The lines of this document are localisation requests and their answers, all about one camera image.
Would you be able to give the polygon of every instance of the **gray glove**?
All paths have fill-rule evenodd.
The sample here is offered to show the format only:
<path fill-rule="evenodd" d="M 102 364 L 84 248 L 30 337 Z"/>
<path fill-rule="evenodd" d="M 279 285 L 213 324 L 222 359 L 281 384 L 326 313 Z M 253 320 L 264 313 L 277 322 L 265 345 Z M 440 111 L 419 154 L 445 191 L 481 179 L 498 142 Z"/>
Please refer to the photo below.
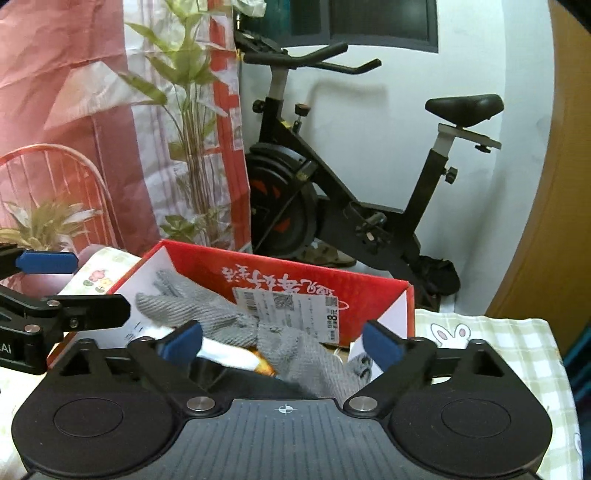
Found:
<path fill-rule="evenodd" d="M 138 310 L 157 325 L 177 327 L 197 320 L 205 337 L 227 345 L 256 347 L 282 380 L 298 383 L 320 398 L 342 405 L 369 381 L 371 360 L 346 364 L 301 330 L 269 325 L 241 311 L 221 295 L 171 270 L 157 273 L 160 296 L 138 293 Z"/>

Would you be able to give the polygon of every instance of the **black robotic base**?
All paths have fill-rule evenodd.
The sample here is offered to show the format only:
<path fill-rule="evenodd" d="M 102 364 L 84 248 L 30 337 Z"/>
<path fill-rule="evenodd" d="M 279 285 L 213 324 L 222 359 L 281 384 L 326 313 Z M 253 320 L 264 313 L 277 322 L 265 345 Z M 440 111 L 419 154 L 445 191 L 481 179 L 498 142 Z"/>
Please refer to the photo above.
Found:
<path fill-rule="evenodd" d="M 273 385 L 248 387 L 261 376 L 201 359 L 183 371 L 155 340 L 81 342 L 19 409 L 12 437 L 31 480 L 538 478 L 550 419 L 488 344 L 398 340 L 402 360 L 342 409 L 289 391 L 263 400 Z"/>

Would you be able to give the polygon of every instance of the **wooden door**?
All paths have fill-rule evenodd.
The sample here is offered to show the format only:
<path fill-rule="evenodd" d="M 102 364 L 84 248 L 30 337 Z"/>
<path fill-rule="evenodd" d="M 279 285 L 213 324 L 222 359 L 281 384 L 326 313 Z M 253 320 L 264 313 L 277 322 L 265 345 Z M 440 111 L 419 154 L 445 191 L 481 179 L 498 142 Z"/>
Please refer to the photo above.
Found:
<path fill-rule="evenodd" d="M 530 218 L 486 314 L 550 323 L 565 353 L 591 317 L 591 34 L 550 0 L 556 78 Z"/>

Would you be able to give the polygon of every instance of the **white wall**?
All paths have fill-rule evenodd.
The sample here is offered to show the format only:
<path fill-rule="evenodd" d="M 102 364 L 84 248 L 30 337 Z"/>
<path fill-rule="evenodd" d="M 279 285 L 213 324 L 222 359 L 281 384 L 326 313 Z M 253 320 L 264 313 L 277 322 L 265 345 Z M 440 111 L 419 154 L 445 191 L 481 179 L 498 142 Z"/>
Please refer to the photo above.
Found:
<path fill-rule="evenodd" d="M 502 0 L 505 14 L 503 149 L 496 158 L 488 206 L 462 272 L 459 313 L 490 305 L 523 234 L 540 181 L 554 95 L 554 46 L 547 0 Z"/>
<path fill-rule="evenodd" d="M 501 0 L 440 0 L 439 54 L 401 48 L 351 46 L 338 63 L 356 66 L 379 57 L 383 66 L 358 77 L 321 70 L 290 73 L 284 116 L 293 104 L 312 107 L 301 134 L 353 193 L 365 202 L 405 208 L 437 133 L 438 119 L 424 110 L 439 96 L 505 90 L 505 35 Z M 293 55 L 313 48 L 290 49 Z M 258 137 L 251 111 L 268 90 L 268 67 L 243 65 L 241 101 L 246 146 Z M 475 131 L 498 138 L 501 116 Z M 423 252 L 449 258 L 462 270 L 480 225 L 495 154 L 458 141 L 449 166 L 454 185 L 440 183 L 417 235 Z"/>

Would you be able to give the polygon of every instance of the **crosshair marking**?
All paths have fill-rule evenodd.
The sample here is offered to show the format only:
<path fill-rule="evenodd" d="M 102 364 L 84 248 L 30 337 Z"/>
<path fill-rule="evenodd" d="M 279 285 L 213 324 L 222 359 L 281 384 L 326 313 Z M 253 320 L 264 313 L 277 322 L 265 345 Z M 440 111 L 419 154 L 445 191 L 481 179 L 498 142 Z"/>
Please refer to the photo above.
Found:
<path fill-rule="evenodd" d="M 288 413 L 293 412 L 294 410 L 297 410 L 297 408 L 294 407 L 290 407 L 287 403 L 279 408 L 276 408 L 276 410 L 279 410 L 281 413 L 283 413 L 283 415 L 287 415 Z"/>

